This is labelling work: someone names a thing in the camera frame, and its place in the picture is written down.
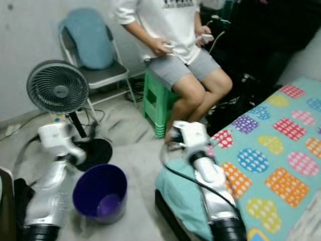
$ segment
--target green plastic stool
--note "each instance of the green plastic stool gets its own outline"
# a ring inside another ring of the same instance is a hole
[[[145,72],[143,115],[155,126],[157,138],[165,136],[167,120],[179,96],[168,91],[150,72]]]

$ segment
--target purple bucket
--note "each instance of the purple bucket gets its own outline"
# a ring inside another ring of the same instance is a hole
[[[127,178],[110,164],[95,166],[78,180],[73,192],[75,208],[84,216],[100,223],[117,222],[125,213]]]

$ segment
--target fan base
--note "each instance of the fan base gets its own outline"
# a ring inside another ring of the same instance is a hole
[[[111,144],[103,139],[93,139],[92,141],[81,143],[79,147],[87,154],[85,162],[76,166],[82,172],[100,164],[107,164],[112,156]]]

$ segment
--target hand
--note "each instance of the hand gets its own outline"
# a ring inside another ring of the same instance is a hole
[[[171,44],[171,42],[168,39],[152,39],[148,46],[156,56],[172,53],[172,50],[165,48],[164,44]]]
[[[202,34],[211,34],[212,31],[209,27],[207,26],[201,26],[199,27],[198,29],[195,30],[195,33],[196,33],[196,38],[201,36]],[[204,41],[202,38],[200,38],[197,42],[196,42],[196,45],[199,46],[199,47],[202,47],[204,45],[208,44],[207,41]]]

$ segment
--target gray shorts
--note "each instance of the gray shorts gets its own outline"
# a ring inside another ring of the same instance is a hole
[[[190,65],[184,64],[179,57],[171,55],[150,59],[145,64],[147,70],[170,91],[176,82],[189,73],[202,82],[214,70],[221,68],[204,49]]]

